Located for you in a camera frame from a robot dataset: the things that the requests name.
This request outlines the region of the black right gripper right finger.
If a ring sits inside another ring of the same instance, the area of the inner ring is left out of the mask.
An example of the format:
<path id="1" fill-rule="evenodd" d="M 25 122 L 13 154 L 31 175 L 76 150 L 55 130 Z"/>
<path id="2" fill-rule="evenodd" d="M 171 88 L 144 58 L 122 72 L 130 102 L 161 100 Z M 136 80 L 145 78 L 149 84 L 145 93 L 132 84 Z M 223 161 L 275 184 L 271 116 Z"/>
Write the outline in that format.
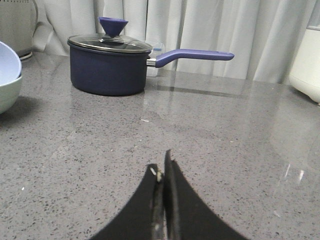
<path id="1" fill-rule="evenodd" d="M 163 201 L 169 240 L 244 240 L 198 196 L 167 150 Z"/>

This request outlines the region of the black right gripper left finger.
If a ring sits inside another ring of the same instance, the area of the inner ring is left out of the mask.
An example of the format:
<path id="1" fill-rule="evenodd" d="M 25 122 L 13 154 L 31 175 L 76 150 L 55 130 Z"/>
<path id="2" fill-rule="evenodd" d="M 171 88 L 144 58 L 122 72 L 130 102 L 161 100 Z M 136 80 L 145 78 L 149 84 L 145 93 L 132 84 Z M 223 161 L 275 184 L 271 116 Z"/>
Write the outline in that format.
<path id="1" fill-rule="evenodd" d="M 145 174 L 122 210 L 93 240 L 163 240 L 164 181 L 156 164 L 149 164 Z"/>

